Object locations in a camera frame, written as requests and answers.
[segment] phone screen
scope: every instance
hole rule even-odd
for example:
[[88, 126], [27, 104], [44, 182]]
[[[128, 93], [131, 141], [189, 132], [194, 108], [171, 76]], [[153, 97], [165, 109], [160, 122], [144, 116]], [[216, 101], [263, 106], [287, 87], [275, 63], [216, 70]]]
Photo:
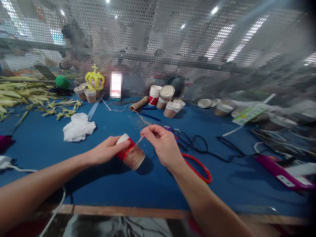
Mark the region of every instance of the phone screen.
[[110, 97], [121, 98], [123, 74], [121, 72], [112, 72], [110, 81]]

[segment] pink object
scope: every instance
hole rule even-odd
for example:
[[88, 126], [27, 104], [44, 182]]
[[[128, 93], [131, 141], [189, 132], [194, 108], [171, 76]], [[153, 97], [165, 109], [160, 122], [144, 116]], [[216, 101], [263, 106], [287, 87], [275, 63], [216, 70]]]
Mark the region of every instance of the pink object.
[[12, 136], [0, 136], [0, 151], [7, 149], [12, 143]]
[[261, 155], [256, 160], [266, 168], [274, 177], [283, 183], [287, 188], [299, 191], [299, 190], [311, 190], [315, 189], [316, 185], [310, 182], [305, 177], [293, 177], [286, 170], [279, 166], [270, 156]]

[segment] charging cable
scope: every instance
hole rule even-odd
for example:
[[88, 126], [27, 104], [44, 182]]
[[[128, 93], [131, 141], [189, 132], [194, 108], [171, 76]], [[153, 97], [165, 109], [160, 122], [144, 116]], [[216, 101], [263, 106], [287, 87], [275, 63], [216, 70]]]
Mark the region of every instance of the charging cable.
[[[16, 171], [19, 171], [19, 172], [31, 172], [31, 173], [35, 173], [37, 172], [37, 170], [26, 170], [26, 169], [20, 169], [19, 167], [17, 166], [14, 166], [11, 164], [11, 158], [8, 157], [8, 156], [0, 156], [0, 170], [5, 170], [7, 168], [13, 168], [15, 169]], [[63, 189], [63, 197], [62, 197], [62, 200], [61, 202], [59, 203], [58, 207], [54, 210], [54, 213], [52, 215], [52, 217], [50, 218], [49, 222], [47, 223], [47, 225], [45, 226], [44, 230], [42, 231], [42, 233], [40, 234], [39, 237], [43, 237], [45, 232], [47, 231], [47, 229], [49, 228], [50, 224], [53, 222], [53, 219], [55, 218], [55, 216], [57, 215], [60, 207], [62, 206], [64, 200], [65, 200], [65, 197], [66, 197], [66, 189], [65, 189], [65, 186], [63, 185], [62, 186], [62, 189]]]

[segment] white tissue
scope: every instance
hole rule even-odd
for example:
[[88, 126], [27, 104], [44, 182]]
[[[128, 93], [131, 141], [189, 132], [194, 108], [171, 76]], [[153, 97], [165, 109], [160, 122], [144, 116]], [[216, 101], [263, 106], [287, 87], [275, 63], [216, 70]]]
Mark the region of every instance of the white tissue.
[[64, 141], [78, 142], [85, 140], [86, 134], [92, 134], [95, 128], [95, 123], [89, 122], [85, 113], [74, 114], [71, 116], [71, 122], [63, 128]]

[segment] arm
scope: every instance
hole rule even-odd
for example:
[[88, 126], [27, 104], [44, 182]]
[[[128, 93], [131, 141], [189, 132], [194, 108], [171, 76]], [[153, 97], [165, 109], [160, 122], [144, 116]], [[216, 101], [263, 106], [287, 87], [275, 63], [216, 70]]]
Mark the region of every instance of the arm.
[[81, 171], [109, 161], [129, 146], [129, 141], [115, 145], [119, 138], [109, 137], [86, 153], [0, 188], [0, 236], [31, 214], [46, 198]]
[[171, 132], [151, 125], [141, 135], [153, 144], [160, 162], [174, 176], [205, 236], [253, 236], [239, 217], [185, 163]]

